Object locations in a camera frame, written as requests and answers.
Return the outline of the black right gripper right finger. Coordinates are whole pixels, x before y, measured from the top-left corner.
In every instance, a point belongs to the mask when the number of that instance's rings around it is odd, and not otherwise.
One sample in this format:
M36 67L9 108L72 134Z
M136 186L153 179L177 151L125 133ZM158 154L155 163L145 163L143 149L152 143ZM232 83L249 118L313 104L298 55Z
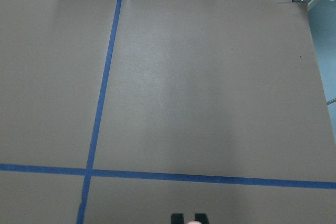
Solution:
M201 224L209 224L209 219L205 213L195 213L194 220Z

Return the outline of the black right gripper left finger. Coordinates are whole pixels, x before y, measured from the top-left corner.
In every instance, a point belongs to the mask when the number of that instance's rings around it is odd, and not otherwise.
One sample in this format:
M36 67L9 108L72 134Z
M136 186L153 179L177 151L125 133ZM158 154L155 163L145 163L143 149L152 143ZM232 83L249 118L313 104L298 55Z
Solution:
M171 214L171 224L184 224L184 214L183 213Z

